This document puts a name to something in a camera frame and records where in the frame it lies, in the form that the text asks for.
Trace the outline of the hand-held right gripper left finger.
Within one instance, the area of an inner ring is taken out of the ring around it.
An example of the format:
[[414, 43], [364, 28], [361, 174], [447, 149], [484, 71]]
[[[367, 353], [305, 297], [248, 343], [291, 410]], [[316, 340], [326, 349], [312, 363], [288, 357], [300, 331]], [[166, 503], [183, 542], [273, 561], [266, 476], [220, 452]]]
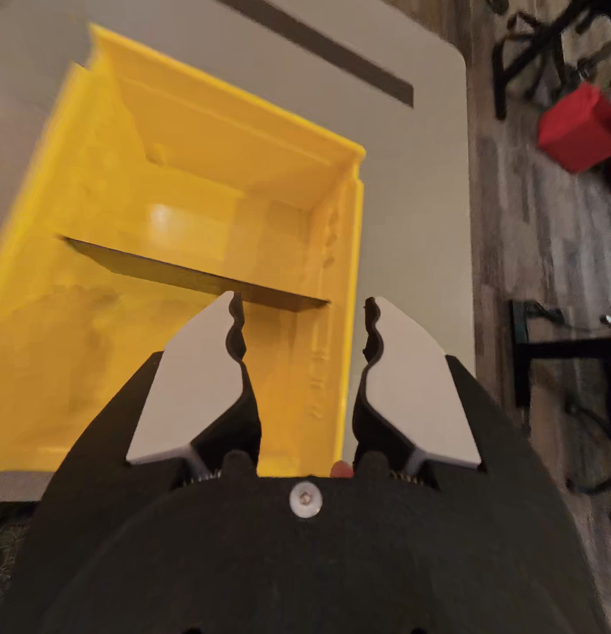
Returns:
[[244, 363], [245, 316], [239, 292], [217, 297], [165, 346], [126, 460], [145, 465], [180, 458], [194, 478], [243, 454], [257, 475], [262, 428]]

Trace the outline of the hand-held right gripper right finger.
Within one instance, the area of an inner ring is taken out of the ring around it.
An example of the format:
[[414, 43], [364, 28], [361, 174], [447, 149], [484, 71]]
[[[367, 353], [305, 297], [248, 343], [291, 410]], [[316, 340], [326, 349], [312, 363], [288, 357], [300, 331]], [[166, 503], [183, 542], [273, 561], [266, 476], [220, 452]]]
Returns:
[[365, 328], [366, 366], [352, 412], [354, 468], [380, 452], [405, 476], [427, 462], [478, 469], [482, 458], [442, 347], [384, 297], [366, 300]]

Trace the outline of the black metal stand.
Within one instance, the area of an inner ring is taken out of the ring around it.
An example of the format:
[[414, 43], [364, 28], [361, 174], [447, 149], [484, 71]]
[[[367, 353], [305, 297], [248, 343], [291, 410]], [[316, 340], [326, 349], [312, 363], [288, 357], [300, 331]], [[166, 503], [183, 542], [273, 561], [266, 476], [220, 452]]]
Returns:
[[[595, 424], [611, 441], [611, 334], [607, 337], [533, 342], [529, 334], [529, 323], [532, 320], [545, 320], [557, 328], [570, 332], [590, 333], [591, 329], [572, 325], [567, 321], [562, 309], [546, 307], [536, 300], [510, 300], [508, 313], [516, 407], [529, 409], [531, 406], [533, 361], [600, 361], [606, 383], [605, 412], [607, 416], [604, 418], [598, 415], [572, 394], [566, 395], [564, 408], [569, 415], [584, 418]], [[611, 331], [611, 315], [601, 316], [600, 323]]]

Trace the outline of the yellow plastic bin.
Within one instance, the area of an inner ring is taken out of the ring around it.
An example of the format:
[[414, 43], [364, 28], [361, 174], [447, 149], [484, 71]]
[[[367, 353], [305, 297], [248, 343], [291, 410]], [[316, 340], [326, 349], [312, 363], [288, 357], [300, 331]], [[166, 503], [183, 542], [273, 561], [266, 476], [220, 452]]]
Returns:
[[152, 353], [227, 290], [259, 473], [341, 458], [365, 150], [98, 26], [0, 231], [0, 472], [55, 472]]

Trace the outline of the red box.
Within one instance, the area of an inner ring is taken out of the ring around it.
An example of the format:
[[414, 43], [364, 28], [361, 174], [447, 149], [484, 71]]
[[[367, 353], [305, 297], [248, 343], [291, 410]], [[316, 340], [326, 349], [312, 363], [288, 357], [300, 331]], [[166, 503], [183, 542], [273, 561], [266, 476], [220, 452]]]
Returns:
[[600, 88], [580, 84], [539, 117], [536, 146], [571, 174], [609, 160], [611, 102]]

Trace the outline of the black chair base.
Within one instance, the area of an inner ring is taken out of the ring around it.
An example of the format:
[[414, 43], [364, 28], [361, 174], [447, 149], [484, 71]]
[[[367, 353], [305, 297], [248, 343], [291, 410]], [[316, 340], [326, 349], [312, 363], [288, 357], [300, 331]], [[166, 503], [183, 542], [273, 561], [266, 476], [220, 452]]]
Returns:
[[496, 119], [503, 121], [507, 116], [508, 84], [534, 61], [538, 61], [537, 71], [523, 94], [527, 101], [536, 95], [549, 62], [558, 77], [558, 86], [553, 90], [554, 101], [576, 89], [580, 83], [593, 79], [598, 64], [611, 56], [611, 39], [597, 52], [569, 65], [563, 53], [562, 36], [568, 29], [578, 36], [584, 35], [601, 17], [611, 24], [611, 1], [570, 1], [553, 21], [540, 20], [522, 10], [512, 13], [507, 20], [505, 37], [494, 45], [491, 54]]

